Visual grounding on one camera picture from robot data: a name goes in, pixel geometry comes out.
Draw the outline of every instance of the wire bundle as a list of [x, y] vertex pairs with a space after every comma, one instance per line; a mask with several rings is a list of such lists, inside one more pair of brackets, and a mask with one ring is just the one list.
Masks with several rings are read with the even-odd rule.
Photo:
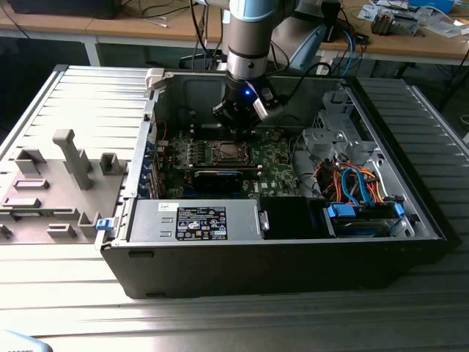
[[350, 177], [358, 179], [361, 199], [364, 202], [384, 202], [380, 190], [380, 178], [366, 168], [347, 163], [335, 164], [330, 167], [323, 163], [317, 168], [314, 177], [323, 179], [327, 186], [324, 187], [321, 194], [331, 202], [342, 202], [345, 196], [350, 200], [350, 204], [360, 204], [354, 197], [356, 187], [353, 187], [351, 191], [348, 189], [347, 181]]

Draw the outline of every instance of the blue cable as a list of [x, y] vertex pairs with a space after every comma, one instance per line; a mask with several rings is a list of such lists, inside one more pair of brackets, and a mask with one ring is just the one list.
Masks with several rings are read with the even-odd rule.
[[347, 67], [345, 68], [345, 71], [341, 74], [341, 76], [345, 76], [345, 73], [347, 73], [347, 71], [350, 68], [350, 64], [352, 63], [352, 55], [353, 55], [353, 51], [355, 50], [355, 45], [353, 43], [352, 37], [350, 36], [349, 32], [347, 32], [345, 29], [342, 29], [342, 31], [345, 33], [350, 43], [349, 62], [347, 63]]
[[361, 174], [360, 170], [356, 169], [355, 167], [349, 167], [348, 169], [345, 169], [344, 172], [342, 172], [341, 184], [342, 184], [342, 191], [344, 192], [345, 196], [348, 199], [350, 199], [352, 202], [354, 202], [355, 205], [360, 205], [358, 200], [354, 198], [354, 196], [350, 194], [349, 191], [347, 190], [347, 176], [352, 171], [354, 171], [358, 176], [358, 184], [360, 185], [360, 191], [361, 191], [361, 196], [363, 197], [363, 200], [365, 201], [365, 203], [368, 203], [369, 205], [374, 207], [373, 199], [369, 195], [368, 191], [366, 190], [365, 179], [363, 178], [363, 175]]

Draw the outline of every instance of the sticker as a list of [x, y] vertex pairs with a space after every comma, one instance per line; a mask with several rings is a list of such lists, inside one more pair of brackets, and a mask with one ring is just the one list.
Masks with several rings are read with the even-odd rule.
[[179, 241], [227, 240], [226, 208], [177, 208], [177, 229]]
[[177, 211], [179, 203], [160, 203], [158, 211]]

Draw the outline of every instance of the motherboard chip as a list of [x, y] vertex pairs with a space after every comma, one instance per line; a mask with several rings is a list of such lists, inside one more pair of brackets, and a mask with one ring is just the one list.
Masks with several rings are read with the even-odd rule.
[[240, 165], [249, 164], [249, 148], [246, 143], [215, 142], [212, 144], [214, 164]]
[[240, 148], [235, 143], [222, 143], [220, 145], [220, 157], [222, 160], [226, 159], [237, 159], [243, 158], [244, 155], [240, 155]]

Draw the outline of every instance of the electronic equipment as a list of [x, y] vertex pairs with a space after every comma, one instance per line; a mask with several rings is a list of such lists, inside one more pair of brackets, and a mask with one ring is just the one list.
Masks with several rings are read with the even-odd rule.
[[393, 13], [379, 9], [372, 22], [372, 33], [378, 35], [405, 34], [416, 35], [418, 21], [406, 13]]
[[8, 0], [8, 2], [16, 13], [112, 19], [119, 13], [122, 0]]
[[[271, 82], [286, 94], [298, 79]], [[285, 116], [239, 140], [210, 113], [224, 74], [147, 81], [144, 149], [96, 243], [130, 297], [385, 287], [459, 243], [389, 130], [406, 117], [375, 108], [405, 95], [420, 116], [404, 83], [307, 78]]]

